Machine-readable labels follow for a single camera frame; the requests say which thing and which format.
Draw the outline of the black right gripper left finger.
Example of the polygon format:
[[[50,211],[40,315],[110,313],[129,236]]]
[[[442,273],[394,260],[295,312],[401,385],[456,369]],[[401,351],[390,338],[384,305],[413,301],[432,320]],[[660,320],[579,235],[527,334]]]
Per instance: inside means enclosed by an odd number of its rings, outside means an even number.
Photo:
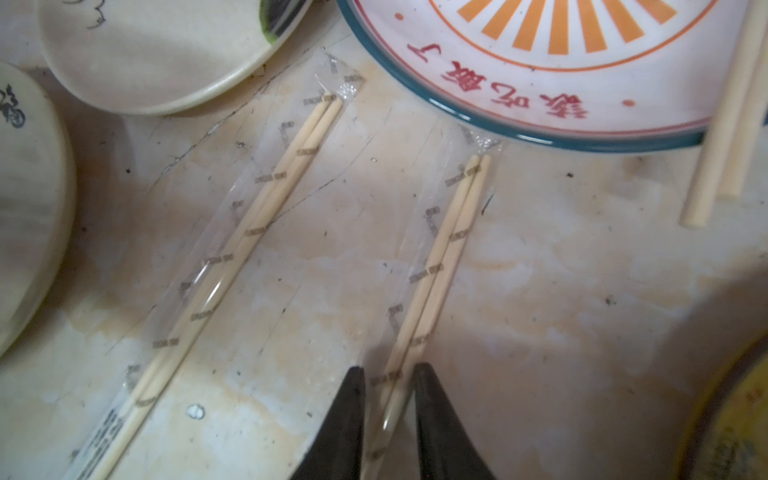
[[[318,434],[291,479],[358,480],[366,407],[364,369],[348,369]]]

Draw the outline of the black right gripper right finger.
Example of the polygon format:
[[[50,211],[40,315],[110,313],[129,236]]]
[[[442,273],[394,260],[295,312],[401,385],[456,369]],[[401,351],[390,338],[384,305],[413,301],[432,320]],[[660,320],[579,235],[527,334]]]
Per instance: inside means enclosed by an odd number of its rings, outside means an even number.
[[[413,372],[421,479],[495,479],[454,410],[434,368]]]

